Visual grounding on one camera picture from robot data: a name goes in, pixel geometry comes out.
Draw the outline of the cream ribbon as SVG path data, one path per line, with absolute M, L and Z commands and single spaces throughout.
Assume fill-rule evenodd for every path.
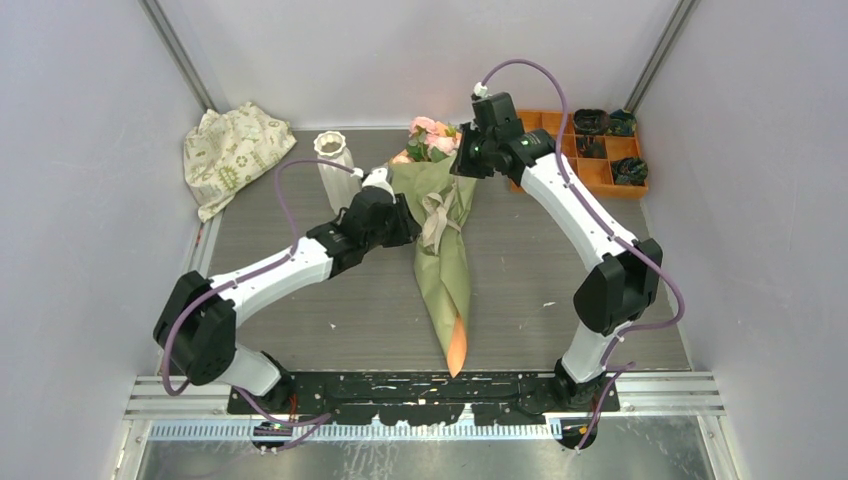
M 451 189 L 445 195 L 432 192 L 422 199 L 426 219 L 422 226 L 421 243 L 433 254 L 440 252 L 440 245 L 446 229 L 450 228 L 457 233 L 461 232 L 461 226 L 449 217 L 450 208 L 455 198 L 456 190 Z

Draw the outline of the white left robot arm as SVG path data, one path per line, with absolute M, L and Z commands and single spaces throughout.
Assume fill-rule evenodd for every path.
M 163 370 L 176 367 L 193 386 L 228 384 L 265 413 L 286 410 L 291 374 L 269 354 L 239 344 L 237 329 L 272 303 L 359 265 L 375 248 L 411 244 L 421 232 L 404 195 L 369 186 L 336 218 L 274 255 L 213 278 L 182 275 L 152 333 L 166 355 Z

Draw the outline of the green pink flower bouquet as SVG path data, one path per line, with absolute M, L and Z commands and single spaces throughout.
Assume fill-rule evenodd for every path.
M 459 129 L 451 124 L 418 116 L 411 121 L 404 149 L 389 161 L 391 185 L 404 194 L 414 219 L 424 225 L 422 199 L 428 193 L 456 190 L 449 217 L 461 232 L 446 229 L 438 254 L 415 242 L 414 275 L 444 355 L 449 375 L 463 369 L 468 350 L 471 274 L 462 229 L 473 203 L 476 180 L 450 173 L 460 145 Z

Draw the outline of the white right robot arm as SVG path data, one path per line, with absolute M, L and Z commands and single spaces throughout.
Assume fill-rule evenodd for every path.
M 550 382 L 562 407 L 580 410 L 600 387 L 614 342 L 654 303 L 662 249 L 612 218 L 546 130 L 527 132 L 512 120 L 486 128 L 463 123 L 459 132 L 453 172 L 474 178 L 500 173 L 517 183 L 564 232 L 586 268 L 573 296 L 580 324 Z

